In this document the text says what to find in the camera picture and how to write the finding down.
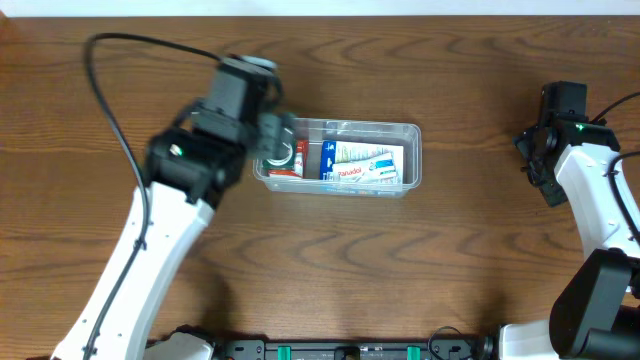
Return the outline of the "green Zam-Buk ointment box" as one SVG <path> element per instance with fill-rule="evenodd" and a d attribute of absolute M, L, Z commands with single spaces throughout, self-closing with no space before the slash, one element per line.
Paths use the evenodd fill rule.
<path fill-rule="evenodd" d="M 286 153 L 279 158 L 265 159 L 262 161 L 262 165 L 265 169 L 292 169 L 295 163 L 296 155 L 296 142 L 292 142 L 286 145 Z"/>

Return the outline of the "red medicine box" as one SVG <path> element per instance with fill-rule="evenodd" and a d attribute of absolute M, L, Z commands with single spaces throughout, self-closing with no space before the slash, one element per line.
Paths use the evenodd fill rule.
<path fill-rule="evenodd" d="M 296 143 L 295 155 L 282 165 L 274 165 L 271 160 L 266 164 L 270 177 L 303 178 L 308 155 L 309 142 L 300 140 Z"/>

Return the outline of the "white Panadol box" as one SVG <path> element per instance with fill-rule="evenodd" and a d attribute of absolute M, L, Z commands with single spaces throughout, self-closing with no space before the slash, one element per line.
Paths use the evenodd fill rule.
<path fill-rule="evenodd" d="M 364 160 L 336 163 L 331 175 L 340 182 L 368 184 L 394 181 L 398 177 L 398 171 L 393 155 L 383 153 Z"/>

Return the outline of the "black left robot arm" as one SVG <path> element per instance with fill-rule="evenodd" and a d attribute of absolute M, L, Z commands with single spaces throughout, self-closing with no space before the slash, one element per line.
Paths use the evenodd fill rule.
<path fill-rule="evenodd" d="M 292 117 L 274 62 L 224 58 L 209 94 L 151 138 L 126 225 L 56 359 L 140 359 L 180 264 L 246 160 L 285 155 Z"/>

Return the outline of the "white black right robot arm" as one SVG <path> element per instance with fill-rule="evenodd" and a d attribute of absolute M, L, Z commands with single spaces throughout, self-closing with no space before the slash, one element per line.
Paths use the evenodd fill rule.
<path fill-rule="evenodd" d="M 503 326 L 496 359 L 636 359 L 639 310 L 639 208 L 605 115 L 586 114 L 587 87 L 543 86 L 537 123 L 513 141 L 524 172 L 550 207 L 568 203 L 585 261 L 546 320 Z"/>

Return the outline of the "clear plastic container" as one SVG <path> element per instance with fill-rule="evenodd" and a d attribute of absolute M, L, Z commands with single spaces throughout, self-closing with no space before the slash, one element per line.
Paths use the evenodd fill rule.
<path fill-rule="evenodd" d="M 309 142 L 303 178 L 270 177 L 268 170 L 262 165 L 263 160 L 253 162 L 254 176 L 272 191 L 377 197 L 402 197 L 420 184 L 421 130 L 414 124 L 297 118 L 294 122 L 293 142 L 300 140 Z M 325 140 L 402 146 L 404 183 L 358 185 L 320 180 L 320 155 Z"/>

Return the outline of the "black mounting rail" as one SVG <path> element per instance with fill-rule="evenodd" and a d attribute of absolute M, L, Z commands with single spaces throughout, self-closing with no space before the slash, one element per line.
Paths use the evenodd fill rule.
<path fill-rule="evenodd" d="M 213 338 L 182 326 L 146 346 L 143 359 L 177 360 L 490 360 L 496 359 L 493 336 L 473 336 L 442 327 L 426 339 L 285 341 L 265 337 Z"/>

